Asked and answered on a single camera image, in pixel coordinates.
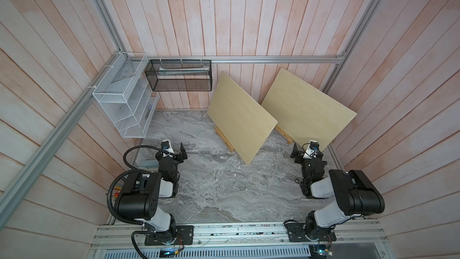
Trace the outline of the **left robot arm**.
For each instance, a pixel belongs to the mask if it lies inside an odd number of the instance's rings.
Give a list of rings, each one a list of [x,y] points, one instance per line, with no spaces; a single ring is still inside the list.
[[[135,167],[127,160],[136,149],[153,149],[158,162],[157,171]],[[118,221],[145,227],[146,236],[162,236],[164,241],[177,237],[176,221],[172,214],[159,207],[160,199],[174,198],[178,192],[180,173],[178,165],[188,159],[183,145],[175,153],[171,142],[165,140],[160,147],[138,145],[128,149],[123,162],[129,169],[117,176],[107,192],[107,207]]]

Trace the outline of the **wooden easel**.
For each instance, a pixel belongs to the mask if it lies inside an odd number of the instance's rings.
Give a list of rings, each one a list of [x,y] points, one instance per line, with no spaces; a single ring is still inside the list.
[[[294,142],[291,136],[289,136],[287,133],[285,133],[278,125],[275,126],[274,128],[279,134],[281,134],[289,144]]]
[[[235,151],[234,147],[231,145],[230,141],[225,137],[225,135],[223,134],[223,132],[221,132],[221,130],[215,126],[214,127],[214,130],[216,131],[217,135],[223,140],[224,144],[227,146],[227,148],[229,149],[229,151],[231,153],[233,153]]]

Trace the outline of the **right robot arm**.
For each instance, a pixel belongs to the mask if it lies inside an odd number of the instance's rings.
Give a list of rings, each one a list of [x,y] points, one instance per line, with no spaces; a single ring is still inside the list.
[[[383,196],[363,171],[325,171],[327,162],[323,160],[317,141],[305,143],[302,147],[294,144],[291,158],[301,166],[302,178],[297,180],[297,184],[306,198],[334,199],[306,216],[303,227],[306,239],[334,241],[335,226],[356,217],[383,213]]]

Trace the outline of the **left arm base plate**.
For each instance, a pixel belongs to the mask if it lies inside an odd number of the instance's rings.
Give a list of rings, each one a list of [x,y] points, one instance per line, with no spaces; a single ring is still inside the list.
[[[168,231],[156,232],[146,236],[146,246],[191,245],[194,238],[194,226],[178,225]]]

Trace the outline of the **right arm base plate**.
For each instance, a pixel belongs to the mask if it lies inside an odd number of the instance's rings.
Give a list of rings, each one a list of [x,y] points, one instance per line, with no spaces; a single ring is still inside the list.
[[[335,242],[334,229],[316,227],[311,224],[289,221],[284,223],[290,242]]]

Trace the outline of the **plywood board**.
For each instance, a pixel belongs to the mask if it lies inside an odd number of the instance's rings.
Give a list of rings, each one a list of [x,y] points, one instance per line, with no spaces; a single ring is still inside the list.
[[[278,123],[226,73],[218,80],[207,114],[247,165]]]
[[[265,96],[262,107],[293,141],[303,145],[314,140],[321,151],[357,115],[283,68]]]

